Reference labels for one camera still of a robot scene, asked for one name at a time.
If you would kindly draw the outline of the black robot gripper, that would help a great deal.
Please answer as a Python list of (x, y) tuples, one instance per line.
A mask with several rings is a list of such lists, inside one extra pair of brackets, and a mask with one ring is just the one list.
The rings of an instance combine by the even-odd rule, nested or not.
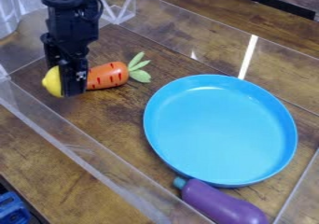
[(89, 44), (99, 38), (102, 11), (98, 2), (85, 2), (77, 7), (47, 4), (47, 33), (42, 35), (42, 42), (47, 68), (51, 69), (59, 63), (65, 97), (86, 92), (89, 63), (85, 56)]

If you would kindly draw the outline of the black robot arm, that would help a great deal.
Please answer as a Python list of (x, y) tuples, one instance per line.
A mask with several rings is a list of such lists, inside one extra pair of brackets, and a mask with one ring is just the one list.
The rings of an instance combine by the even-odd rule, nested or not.
[(99, 39), (102, 0), (42, 0), (47, 6), (47, 32), (41, 36), (47, 57), (43, 86), (51, 95), (86, 92), (89, 45)]

